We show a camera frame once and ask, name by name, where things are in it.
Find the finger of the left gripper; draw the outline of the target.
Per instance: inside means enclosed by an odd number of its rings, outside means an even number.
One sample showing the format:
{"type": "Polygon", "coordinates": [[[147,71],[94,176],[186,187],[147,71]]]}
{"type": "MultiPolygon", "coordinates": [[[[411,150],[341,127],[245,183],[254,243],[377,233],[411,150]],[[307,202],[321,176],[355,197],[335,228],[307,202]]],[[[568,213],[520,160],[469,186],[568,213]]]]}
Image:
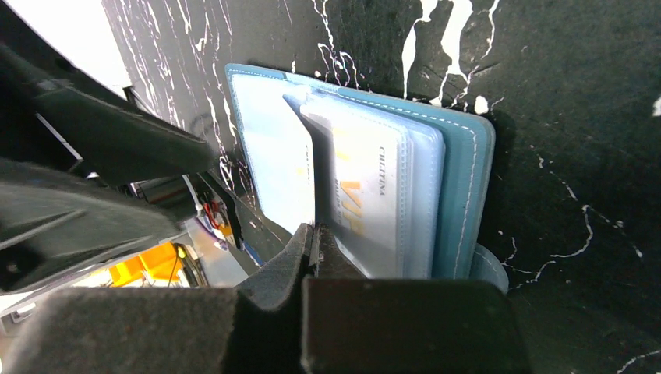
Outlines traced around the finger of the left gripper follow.
{"type": "Polygon", "coordinates": [[[2,76],[107,183],[127,184],[210,169],[202,139],[149,115],[114,94],[96,96],[79,79],[57,77],[1,46],[2,76]]]}
{"type": "Polygon", "coordinates": [[[168,212],[91,181],[1,160],[1,291],[32,291],[177,235],[168,212]]]}

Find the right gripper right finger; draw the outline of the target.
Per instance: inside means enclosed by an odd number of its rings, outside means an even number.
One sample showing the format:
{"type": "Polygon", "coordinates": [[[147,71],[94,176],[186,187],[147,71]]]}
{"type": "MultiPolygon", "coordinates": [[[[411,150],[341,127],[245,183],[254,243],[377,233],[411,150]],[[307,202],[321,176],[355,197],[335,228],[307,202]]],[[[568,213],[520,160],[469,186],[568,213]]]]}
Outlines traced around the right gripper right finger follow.
{"type": "Polygon", "coordinates": [[[514,311],[483,280],[367,279],[329,228],[302,282],[306,373],[530,373],[514,311]]]}

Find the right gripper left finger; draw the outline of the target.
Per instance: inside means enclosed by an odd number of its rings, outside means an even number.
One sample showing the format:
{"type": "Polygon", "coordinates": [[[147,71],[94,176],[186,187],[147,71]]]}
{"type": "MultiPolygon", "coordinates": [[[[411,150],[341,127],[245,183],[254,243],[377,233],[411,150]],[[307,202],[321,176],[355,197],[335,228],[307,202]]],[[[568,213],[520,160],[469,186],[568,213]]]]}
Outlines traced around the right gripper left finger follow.
{"type": "Polygon", "coordinates": [[[6,373],[299,373],[313,228],[233,288],[68,288],[38,308],[6,373]]]}

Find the blue card holder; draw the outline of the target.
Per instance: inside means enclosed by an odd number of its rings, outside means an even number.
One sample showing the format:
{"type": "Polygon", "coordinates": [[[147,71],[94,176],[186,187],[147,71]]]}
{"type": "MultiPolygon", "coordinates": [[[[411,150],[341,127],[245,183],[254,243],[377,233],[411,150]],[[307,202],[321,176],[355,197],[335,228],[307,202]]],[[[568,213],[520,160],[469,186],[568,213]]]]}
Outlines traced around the blue card holder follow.
{"type": "Polygon", "coordinates": [[[230,97],[263,215],[289,233],[328,225],[329,203],[317,131],[304,104],[355,109],[408,134],[402,163],[400,260],[405,279],[473,279],[507,291],[504,267],[477,242],[493,161],[495,132],[479,116],[253,65],[226,69],[230,97]]]}

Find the silver VIP card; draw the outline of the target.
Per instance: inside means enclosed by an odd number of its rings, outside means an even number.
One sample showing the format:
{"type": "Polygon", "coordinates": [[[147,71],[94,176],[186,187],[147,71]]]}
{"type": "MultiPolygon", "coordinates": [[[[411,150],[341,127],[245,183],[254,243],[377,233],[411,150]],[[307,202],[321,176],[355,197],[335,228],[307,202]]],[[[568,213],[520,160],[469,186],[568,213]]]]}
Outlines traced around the silver VIP card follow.
{"type": "Polygon", "coordinates": [[[304,104],[300,114],[323,148],[324,217],[341,249],[367,277],[400,276],[406,130],[332,104],[304,104]]]}

